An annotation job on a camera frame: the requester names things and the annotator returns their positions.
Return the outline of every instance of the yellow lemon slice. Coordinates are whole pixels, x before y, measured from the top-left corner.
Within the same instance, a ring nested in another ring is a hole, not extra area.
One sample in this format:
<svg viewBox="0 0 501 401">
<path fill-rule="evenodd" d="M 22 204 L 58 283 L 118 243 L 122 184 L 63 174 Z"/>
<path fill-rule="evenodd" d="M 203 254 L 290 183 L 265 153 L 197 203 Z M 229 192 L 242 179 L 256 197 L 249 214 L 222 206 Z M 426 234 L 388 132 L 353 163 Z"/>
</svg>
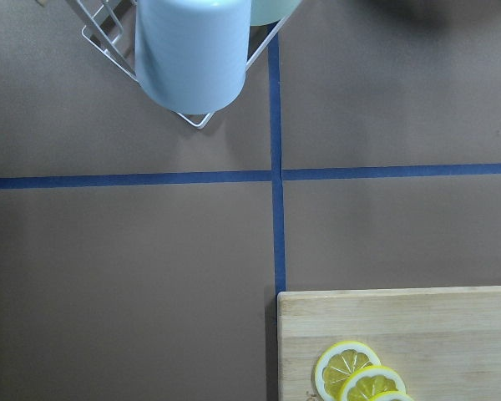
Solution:
<svg viewBox="0 0 501 401">
<path fill-rule="evenodd" d="M 355 372 L 340 390 L 338 401 L 367 401 L 385 391 L 406 393 L 404 382 L 394 370 L 370 366 Z"/>
<path fill-rule="evenodd" d="M 378 356 L 365 344 L 358 341 L 336 343 L 317 361 L 314 371 L 317 392 L 325 401 L 336 401 L 334 397 L 354 372 L 380 364 Z"/>
<path fill-rule="evenodd" d="M 385 391 L 384 393 L 377 394 L 369 401 L 414 401 L 410 396 L 400 391 Z"/>
</svg>

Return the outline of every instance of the lemon pulp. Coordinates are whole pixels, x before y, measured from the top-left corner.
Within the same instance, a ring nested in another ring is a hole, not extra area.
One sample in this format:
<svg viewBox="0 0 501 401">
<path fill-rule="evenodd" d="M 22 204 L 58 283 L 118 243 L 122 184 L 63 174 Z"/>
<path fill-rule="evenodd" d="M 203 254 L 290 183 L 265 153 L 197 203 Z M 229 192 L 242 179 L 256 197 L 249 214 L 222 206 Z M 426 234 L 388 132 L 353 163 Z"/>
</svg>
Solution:
<svg viewBox="0 0 501 401">
<path fill-rule="evenodd" d="M 339 393 L 342 385 L 354 372 L 371 366 L 372 363 L 365 353 L 347 349 L 339 355 L 334 355 L 323 369 L 325 391 L 329 394 Z"/>
<path fill-rule="evenodd" d="M 386 391 L 376 395 L 369 401 L 413 401 L 413 399 L 401 391 Z"/>
<path fill-rule="evenodd" d="M 347 393 L 348 401 L 367 401 L 371 397 L 385 391 L 397 391 L 395 382 L 382 375 L 361 378 Z"/>
</svg>

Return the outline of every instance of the wooden cutting board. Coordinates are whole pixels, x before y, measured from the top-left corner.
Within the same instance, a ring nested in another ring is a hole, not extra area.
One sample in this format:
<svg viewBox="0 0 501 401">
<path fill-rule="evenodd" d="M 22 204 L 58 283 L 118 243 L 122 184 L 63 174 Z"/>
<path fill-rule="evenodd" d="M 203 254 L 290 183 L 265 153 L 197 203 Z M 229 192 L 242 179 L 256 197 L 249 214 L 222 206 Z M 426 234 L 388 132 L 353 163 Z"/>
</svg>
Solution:
<svg viewBox="0 0 501 401">
<path fill-rule="evenodd" d="M 281 401 L 321 400 L 311 378 L 333 343 L 369 345 L 415 401 L 501 401 L 501 287 L 283 292 Z"/>
</svg>

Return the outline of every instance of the blue tape line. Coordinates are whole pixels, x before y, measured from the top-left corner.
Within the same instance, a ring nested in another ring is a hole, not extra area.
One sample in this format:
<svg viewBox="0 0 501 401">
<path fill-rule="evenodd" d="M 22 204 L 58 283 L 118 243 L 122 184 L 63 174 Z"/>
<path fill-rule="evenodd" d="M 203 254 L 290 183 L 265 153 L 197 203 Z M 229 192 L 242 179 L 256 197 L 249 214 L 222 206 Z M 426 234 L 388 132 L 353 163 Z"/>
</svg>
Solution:
<svg viewBox="0 0 501 401">
<path fill-rule="evenodd" d="M 269 170 L 0 178 L 0 190 L 270 181 Z"/>
<path fill-rule="evenodd" d="M 284 180 L 352 180 L 356 178 L 432 177 L 442 175 L 496 175 L 501 164 L 486 165 L 410 165 L 336 169 L 284 170 Z"/>
<path fill-rule="evenodd" d="M 281 71 L 278 34 L 269 43 L 268 56 L 273 246 L 275 255 L 275 292 L 278 294 L 286 290 L 286 240 L 284 235 L 284 189 L 282 184 Z"/>
</svg>

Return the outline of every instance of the light blue cup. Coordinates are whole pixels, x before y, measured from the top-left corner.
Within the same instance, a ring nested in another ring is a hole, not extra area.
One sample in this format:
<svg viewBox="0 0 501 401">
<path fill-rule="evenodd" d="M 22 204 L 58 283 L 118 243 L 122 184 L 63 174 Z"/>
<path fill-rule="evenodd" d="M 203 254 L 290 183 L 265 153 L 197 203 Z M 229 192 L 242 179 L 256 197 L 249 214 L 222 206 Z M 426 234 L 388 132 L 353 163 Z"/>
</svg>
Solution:
<svg viewBox="0 0 501 401">
<path fill-rule="evenodd" d="M 135 72 L 156 103 L 182 114 L 224 108 L 245 82 L 251 0 L 139 0 Z"/>
<path fill-rule="evenodd" d="M 287 17 L 301 0 L 252 0 L 250 25 L 260 26 L 275 23 Z"/>
</svg>

